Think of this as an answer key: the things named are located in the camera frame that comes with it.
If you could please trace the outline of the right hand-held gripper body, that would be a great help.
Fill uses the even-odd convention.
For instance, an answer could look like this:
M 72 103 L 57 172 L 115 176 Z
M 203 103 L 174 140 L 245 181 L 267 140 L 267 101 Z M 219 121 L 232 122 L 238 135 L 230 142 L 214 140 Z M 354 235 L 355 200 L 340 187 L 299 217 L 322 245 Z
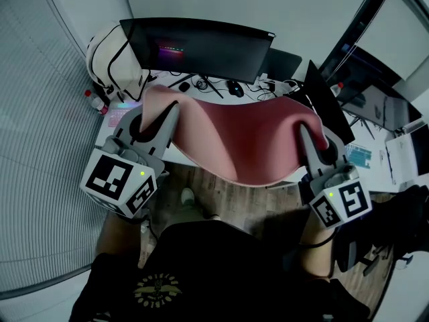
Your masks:
M 356 167 L 349 162 L 309 182 L 300 182 L 299 189 L 302 203 L 312 209 L 327 229 L 372 211 L 369 191 Z

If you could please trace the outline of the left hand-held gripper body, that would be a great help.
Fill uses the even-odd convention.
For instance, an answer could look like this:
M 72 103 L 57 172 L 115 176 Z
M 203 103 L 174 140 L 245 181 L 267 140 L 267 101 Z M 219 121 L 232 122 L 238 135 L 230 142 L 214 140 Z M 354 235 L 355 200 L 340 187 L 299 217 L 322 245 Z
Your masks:
M 103 208 L 133 219 L 165 176 L 165 164 L 159 158 L 109 136 L 90 155 L 80 189 Z

